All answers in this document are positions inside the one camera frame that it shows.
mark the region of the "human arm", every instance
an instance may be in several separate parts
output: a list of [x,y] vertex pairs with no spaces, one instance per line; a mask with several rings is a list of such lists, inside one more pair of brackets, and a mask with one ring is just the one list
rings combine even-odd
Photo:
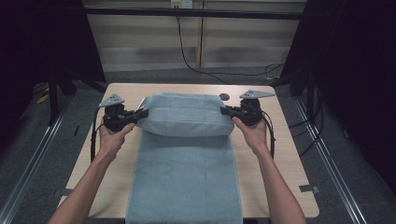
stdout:
[[271,157],[267,146],[265,122],[261,120],[254,126],[246,126],[239,118],[233,118],[233,121],[242,131],[247,145],[253,150],[259,161],[273,223],[306,223],[301,206]]
[[116,159],[117,152],[125,141],[124,136],[133,128],[134,124],[128,124],[118,133],[111,132],[105,126],[99,129],[100,149],[95,159],[70,195],[67,196],[52,215],[49,223],[75,224],[86,222],[106,170],[110,163]]

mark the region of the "human hand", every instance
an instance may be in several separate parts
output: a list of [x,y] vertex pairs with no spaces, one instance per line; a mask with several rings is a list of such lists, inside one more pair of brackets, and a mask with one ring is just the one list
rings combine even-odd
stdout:
[[258,156],[262,154],[264,150],[266,150],[266,152],[268,151],[267,126],[263,119],[253,126],[246,126],[242,120],[237,117],[233,117],[233,122],[244,134],[247,145],[253,150],[254,154]]
[[134,128],[134,124],[126,125],[121,131],[114,133],[109,130],[105,125],[99,128],[100,136],[100,149],[97,156],[106,158],[112,162],[117,157],[117,152],[121,149],[122,144],[125,142],[125,135]]

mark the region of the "wooden table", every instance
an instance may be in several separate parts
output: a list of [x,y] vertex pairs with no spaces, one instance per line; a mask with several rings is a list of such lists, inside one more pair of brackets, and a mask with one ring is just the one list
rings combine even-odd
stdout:
[[[225,104],[239,106],[241,100],[239,95],[248,90],[275,92],[273,88],[265,86],[115,83],[108,86],[104,99],[116,93],[125,100],[125,109],[135,110],[144,97],[158,91],[215,95],[227,93],[230,95],[230,100],[225,102]],[[261,98],[260,102],[262,110],[271,117],[274,123],[276,165],[303,208],[305,216],[316,217],[319,210],[313,193],[311,191],[302,193],[299,188],[299,186],[308,185],[309,183],[279,101],[276,97],[267,97]],[[104,109],[101,109],[98,114],[98,124],[103,115]],[[90,217],[125,218],[140,134],[141,130],[136,127],[126,136],[125,143],[118,153],[118,157],[107,170],[105,179],[93,202]],[[70,176],[66,186],[68,189],[72,189],[77,184],[90,165],[90,140],[91,132],[85,140],[74,171]],[[236,127],[232,133],[232,142],[243,217],[269,217],[267,199],[257,158],[246,144],[240,130]]]

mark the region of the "light blue cloth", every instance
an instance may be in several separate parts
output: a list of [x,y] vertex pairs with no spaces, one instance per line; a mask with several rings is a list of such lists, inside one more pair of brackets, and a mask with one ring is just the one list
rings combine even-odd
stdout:
[[[180,94],[165,95],[165,98],[183,98]],[[167,99],[169,101],[166,105],[171,104],[172,107],[178,108],[181,104],[184,108],[183,99]],[[205,96],[202,99],[212,101],[214,98]],[[148,105],[151,117],[152,105]],[[205,110],[206,105],[215,104],[199,105]],[[151,125],[162,126],[158,122],[161,118],[156,118],[158,120],[149,119],[141,126],[144,130],[134,168],[125,223],[241,224],[242,208],[229,135],[231,131],[201,136],[204,134],[201,130],[195,132],[194,136],[186,136],[188,134],[185,133],[191,131],[190,124],[179,123],[177,133],[182,136],[166,136],[175,133],[166,130],[172,129],[173,125],[165,126],[164,135],[154,133],[151,128],[149,131],[146,130],[146,127]],[[217,129],[213,123],[205,125],[211,126],[211,131]],[[205,125],[200,123],[199,129],[204,130]]]
[[222,115],[224,103],[217,95],[159,92],[145,105],[148,118],[137,126],[164,136],[218,136],[233,131],[233,121]]

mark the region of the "forearm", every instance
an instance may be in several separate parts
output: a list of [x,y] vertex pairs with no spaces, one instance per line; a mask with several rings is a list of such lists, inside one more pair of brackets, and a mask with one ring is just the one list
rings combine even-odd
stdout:
[[278,223],[306,223],[304,213],[271,158],[268,147],[257,155],[270,209],[271,220]]
[[85,223],[109,164],[98,155],[49,223]]

